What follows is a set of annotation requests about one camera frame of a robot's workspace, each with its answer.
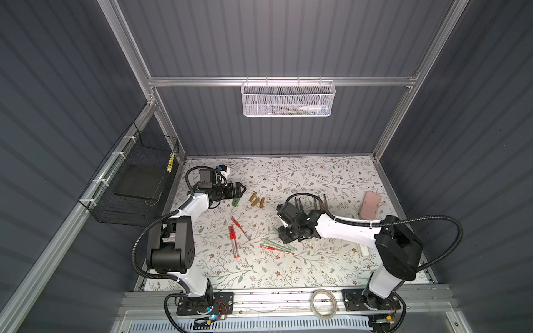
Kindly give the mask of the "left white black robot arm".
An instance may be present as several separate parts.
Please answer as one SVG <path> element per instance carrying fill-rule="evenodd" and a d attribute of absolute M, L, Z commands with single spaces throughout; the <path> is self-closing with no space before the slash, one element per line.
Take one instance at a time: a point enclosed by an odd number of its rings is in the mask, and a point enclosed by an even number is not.
<path fill-rule="evenodd" d="M 247 188 L 228 180 L 230 167 L 195 166 L 185 173 L 187 197 L 177 209 L 149 223 L 135 241 L 130 260 L 135 272 L 146 279 L 171 280 L 192 302 L 204 303 L 207 310 L 215 302 L 207 277 L 194 267 L 193 224 L 206 211 L 222 201 L 241 198 Z"/>

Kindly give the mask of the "floral patterned table mat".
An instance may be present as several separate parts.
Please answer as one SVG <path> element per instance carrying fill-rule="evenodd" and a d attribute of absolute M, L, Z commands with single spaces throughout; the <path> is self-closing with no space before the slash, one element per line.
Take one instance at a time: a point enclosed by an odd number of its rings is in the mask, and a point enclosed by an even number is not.
<path fill-rule="evenodd" d="M 335 239 L 309 239 L 289 245 L 294 255 L 260 248 L 262 238 L 278 244 L 282 222 L 279 204 L 296 193 L 326 195 L 329 210 L 338 216 L 356 218 L 368 191 L 381 196 L 377 217 L 395 214 L 387 190 L 369 156 L 303 158 L 222 158 L 186 162 L 173 200 L 179 206 L 187 196 L 185 173 L 197 166 L 230 167 L 230 179 L 247 191 L 234 208 L 231 201 L 204 212 L 193 225 L 194 267 L 216 289 L 263 289 L 286 287 L 344 287 L 365 285 L 380 266 L 376 251 L 360 255 L 360 245 Z M 251 207 L 249 198 L 265 198 Z M 248 241 L 234 225 L 234 217 L 251 237 Z M 235 229 L 240 258 L 234 258 L 228 227 Z"/>

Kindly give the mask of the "red pen right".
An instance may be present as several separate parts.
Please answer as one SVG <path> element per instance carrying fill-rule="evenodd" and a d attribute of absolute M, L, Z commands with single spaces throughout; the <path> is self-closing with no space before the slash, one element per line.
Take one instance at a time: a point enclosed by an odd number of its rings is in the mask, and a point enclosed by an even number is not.
<path fill-rule="evenodd" d="M 230 227 L 230 233 L 231 233 L 231 239 L 233 240 L 235 258 L 240 258 L 240 253 L 239 253 L 238 244 L 237 244 L 237 237 L 236 237 L 235 229 L 233 226 Z"/>

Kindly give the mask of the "clear tape roll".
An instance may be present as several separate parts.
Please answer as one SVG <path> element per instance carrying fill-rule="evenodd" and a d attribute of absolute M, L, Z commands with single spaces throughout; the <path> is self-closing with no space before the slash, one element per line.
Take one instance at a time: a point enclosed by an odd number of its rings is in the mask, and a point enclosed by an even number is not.
<path fill-rule="evenodd" d="M 337 299 L 330 291 L 318 289 L 310 298 L 310 310 L 318 319 L 332 319 L 338 310 Z"/>

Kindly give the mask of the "red pen upper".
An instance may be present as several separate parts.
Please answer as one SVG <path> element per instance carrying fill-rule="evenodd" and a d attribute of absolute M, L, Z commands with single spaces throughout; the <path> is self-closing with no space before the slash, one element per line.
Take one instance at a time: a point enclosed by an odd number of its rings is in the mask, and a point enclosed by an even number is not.
<path fill-rule="evenodd" d="M 246 233 L 246 231 L 243 229 L 241 224 L 233 216 L 231 217 L 231 221 L 234 223 L 235 226 L 237 226 L 241 230 L 244 237 L 246 237 L 248 241 L 251 241 L 251 237 Z"/>

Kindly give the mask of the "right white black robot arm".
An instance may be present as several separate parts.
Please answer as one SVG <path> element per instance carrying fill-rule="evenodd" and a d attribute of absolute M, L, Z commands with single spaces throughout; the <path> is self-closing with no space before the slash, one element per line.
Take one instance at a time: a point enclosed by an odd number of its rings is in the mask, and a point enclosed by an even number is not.
<path fill-rule="evenodd" d="M 464 235 L 462 224 L 451 216 L 426 215 L 400 220 L 388 215 L 383 220 L 349 219 L 335 216 L 317 195 L 303 192 L 289 196 L 277 206 L 276 213 L 283 222 L 278 235 L 284 244 L 313 238 L 340 239 L 378 252 L 382 263 L 362 292 L 362 301 L 369 309 L 379 309 L 403 283 L 415 280 L 418 272 L 448 257 Z M 408 225 L 427 221 L 450 222 L 457 234 L 443 253 L 421 264 L 423 242 Z"/>

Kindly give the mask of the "red pen lower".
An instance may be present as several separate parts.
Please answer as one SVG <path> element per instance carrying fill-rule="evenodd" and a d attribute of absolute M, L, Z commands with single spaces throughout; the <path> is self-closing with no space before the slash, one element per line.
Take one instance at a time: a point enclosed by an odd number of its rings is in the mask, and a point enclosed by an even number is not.
<path fill-rule="evenodd" d="M 286 251 L 286 250 L 283 250 L 283 249 L 280 249 L 280 248 L 275 248 L 275 247 L 272 247 L 272 246 L 266 246 L 266 245 L 264 245 L 264 244 L 261 244 L 261 245 L 260 245 L 260 248 L 262 248 L 262 249 L 264 249 L 264 250 L 268 250 L 268 251 L 278 251 L 278 252 L 281 252 L 281 253 L 286 253 L 286 254 L 294 255 L 293 252 Z"/>

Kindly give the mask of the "white eraser stick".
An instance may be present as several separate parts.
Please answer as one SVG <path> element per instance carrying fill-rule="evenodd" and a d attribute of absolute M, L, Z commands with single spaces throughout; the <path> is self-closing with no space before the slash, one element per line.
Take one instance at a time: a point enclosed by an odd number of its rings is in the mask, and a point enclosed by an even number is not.
<path fill-rule="evenodd" d="M 367 258 L 369 256 L 369 249 L 366 246 L 361 245 L 360 246 L 360 255 L 364 258 Z"/>

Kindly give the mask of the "red pen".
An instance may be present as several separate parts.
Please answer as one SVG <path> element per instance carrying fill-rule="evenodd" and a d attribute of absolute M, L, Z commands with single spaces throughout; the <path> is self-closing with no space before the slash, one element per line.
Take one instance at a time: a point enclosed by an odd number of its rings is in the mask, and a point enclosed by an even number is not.
<path fill-rule="evenodd" d="M 241 230 L 244 237 L 246 237 L 248 241 L 251 241 L 251 237 L 246 233 L 246 231 L 243 229 L 241 224 L 233 216 L 231 217 L 231 221 L 234 223 L 235 226 L 237 226 Z"/>
<path fill-rule="evenodd" d="M 260 248 L 262 248 L 262 249 L 264 249 L 264 250 L 268 250 L 268 251 L 278 251 L 278 252 L 281 252 L 281 253 L 286 253 L 286 254 L 294 255 L 293 252 L 286 251 L 286 250 L 283 250 L 283 249 L 280 249 L 280 248 L 275 248 L 275 247 L 272 247 L 272 246 L 266 246 L 266 245 L 264 245 L 264 244 L 261 244 L 261 245 L 260 245 Z"/>
<path fill-rule="evenodd" d="M 231 239 L 233 240 L 235 258 L 240 258 L 240 253 L 239 253 L 238 244 L 237 244 L 237 237 L 236 237 L 235 229 L 233 226 L 230 227 L 230 233 L 231 233 Z"/>
<path fill-rule="evenodd" d="M 237 246 L 236 246 L 236 242 L 235 242 L 235 232 L 234 232 L 234 227 L 233 226 L 229 226 L 228 227 L 228 233 L 229 233 L 230 243 L 231 243 L 232 250 L 233 250 L 233 256 L 234 256 L 234 258 L 238 258 L 239 255 L 237 253 Z"/>

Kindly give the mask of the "red pen left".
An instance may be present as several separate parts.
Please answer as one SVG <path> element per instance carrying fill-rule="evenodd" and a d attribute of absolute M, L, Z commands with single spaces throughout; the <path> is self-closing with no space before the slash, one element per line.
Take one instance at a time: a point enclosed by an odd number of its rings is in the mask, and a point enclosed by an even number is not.
<path fill-rule="evenodd" d="M 234 232 L 234 227 L 233 226 L 229 226 L 228 227 L 228 233 L 229 233 L 230 243 L 231 243 L 232 250 L 233 250 L 233 256 L 234 256 L 234 258 L 238 258 L 239 255 L 237 253 L 237 246 L 236 246 L 236 242 L 235 242 L 235 232 Z"/>

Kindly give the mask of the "brown pen cap three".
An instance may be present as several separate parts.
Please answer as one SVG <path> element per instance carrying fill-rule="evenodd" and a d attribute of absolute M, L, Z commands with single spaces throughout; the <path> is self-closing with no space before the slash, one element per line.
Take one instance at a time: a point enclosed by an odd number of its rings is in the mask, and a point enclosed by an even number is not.
<path fill-rule="evenodd" d="M 254 201 L 252 202 L 252 204 L 251 204 L 251 207 L 255 207 L 256 205 L 258 205 L 259 202 L 260 202 L 260 200 L 261 200 L 261 198 L 259 198 L 259 197 L 258 197 L 258 198 L 255 198 L 255 200 L 254 200 Z"/>

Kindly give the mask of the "pink eraser block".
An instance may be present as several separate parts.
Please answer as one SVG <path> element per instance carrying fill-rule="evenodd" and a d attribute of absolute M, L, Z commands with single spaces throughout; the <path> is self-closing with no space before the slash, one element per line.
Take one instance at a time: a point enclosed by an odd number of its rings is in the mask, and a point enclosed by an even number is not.
<path fill-rule="evenodd" d="M 381 196 L 375 192 L 368 191 L 362 201 L 359 210 L 359 217 L 363 220 L 375 220 L 380 208 Z"/>

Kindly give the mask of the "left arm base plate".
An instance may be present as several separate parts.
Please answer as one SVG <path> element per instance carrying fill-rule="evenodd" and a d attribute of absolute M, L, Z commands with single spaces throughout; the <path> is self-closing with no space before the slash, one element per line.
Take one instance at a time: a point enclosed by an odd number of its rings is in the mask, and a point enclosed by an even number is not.
<path fill-rule="evenodd" d="M 201 298 L 179 297 L 175 302 L 176 315 L 229 315 L 233 313 L 234 298 L 233 292 L 215 292 Z"/>

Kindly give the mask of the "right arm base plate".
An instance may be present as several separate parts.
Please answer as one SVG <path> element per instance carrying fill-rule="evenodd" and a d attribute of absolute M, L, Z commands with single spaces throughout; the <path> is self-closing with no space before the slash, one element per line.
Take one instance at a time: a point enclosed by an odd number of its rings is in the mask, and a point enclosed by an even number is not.
<path fill-rule="evenodd" d="M 343 289 L 341 290 L 341 297 L 346 311 L 349 312 L 378 310 L 395 312 L 401 309 L 401 303 L 397 296 L 380 298 L 372 293 L 366 293 L 365 288 Z"/>

